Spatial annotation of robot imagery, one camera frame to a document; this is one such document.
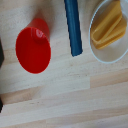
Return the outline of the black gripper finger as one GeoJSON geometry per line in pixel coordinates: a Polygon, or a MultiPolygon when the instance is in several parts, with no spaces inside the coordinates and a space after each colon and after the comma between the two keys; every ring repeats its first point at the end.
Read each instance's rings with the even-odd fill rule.
{"type": "Polygon", "coordinates": [[[4,61],[4,53],[3,53],[2,43],[0,39],[0,67],[2,66],[3,61],[4,61]]]}
{"type": "Polygon", "coordinates": [[[0,113],[1,113],[1,111],[2,111],[2,108],[3,108],[3,102],[2,102],[2,100],[1,100],[1,98],[0,98],[0,113]]]}

